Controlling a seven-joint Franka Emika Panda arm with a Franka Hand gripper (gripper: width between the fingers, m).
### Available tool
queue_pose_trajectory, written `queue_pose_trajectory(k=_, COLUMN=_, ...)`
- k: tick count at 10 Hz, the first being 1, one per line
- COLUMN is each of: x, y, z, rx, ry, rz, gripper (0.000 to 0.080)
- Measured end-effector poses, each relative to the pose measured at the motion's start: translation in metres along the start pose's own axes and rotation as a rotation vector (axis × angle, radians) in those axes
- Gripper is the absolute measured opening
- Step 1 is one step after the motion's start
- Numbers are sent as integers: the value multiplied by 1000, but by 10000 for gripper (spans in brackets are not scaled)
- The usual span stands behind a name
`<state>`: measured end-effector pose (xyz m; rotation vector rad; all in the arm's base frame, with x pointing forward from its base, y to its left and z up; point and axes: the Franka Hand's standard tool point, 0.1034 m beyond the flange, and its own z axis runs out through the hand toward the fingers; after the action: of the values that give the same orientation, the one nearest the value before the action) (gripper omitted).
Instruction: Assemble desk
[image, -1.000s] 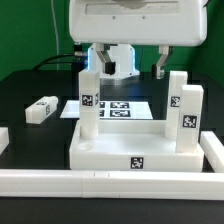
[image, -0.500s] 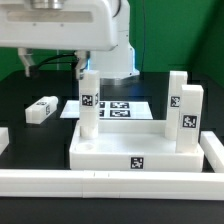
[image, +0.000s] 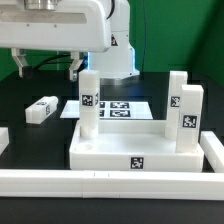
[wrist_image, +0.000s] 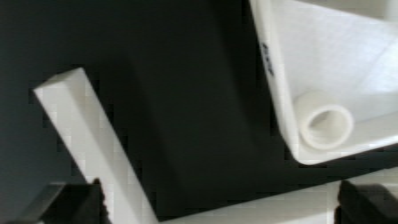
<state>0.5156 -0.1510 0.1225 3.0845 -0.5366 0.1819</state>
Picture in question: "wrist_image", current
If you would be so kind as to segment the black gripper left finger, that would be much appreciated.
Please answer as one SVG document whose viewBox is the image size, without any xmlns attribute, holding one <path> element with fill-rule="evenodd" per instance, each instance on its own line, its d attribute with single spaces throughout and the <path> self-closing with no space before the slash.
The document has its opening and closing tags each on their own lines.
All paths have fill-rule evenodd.
<svg viewBox="0 0 398 224">
<path fill-rule="evenodd" d="M 51 183 L 10 224 L 110 224 L 99 179 Z"/>
</svg>

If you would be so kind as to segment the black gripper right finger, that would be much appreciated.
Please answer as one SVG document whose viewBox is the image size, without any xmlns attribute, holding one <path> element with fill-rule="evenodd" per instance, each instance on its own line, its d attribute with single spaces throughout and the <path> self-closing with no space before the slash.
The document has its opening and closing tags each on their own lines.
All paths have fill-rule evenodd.
<svg viewBox="0 0 398 224">
<path fill-rule="evenodd" d="M 334 224 L 398 224 L 398 198 L 380 184 L 343 181 Z"/>
</svg>

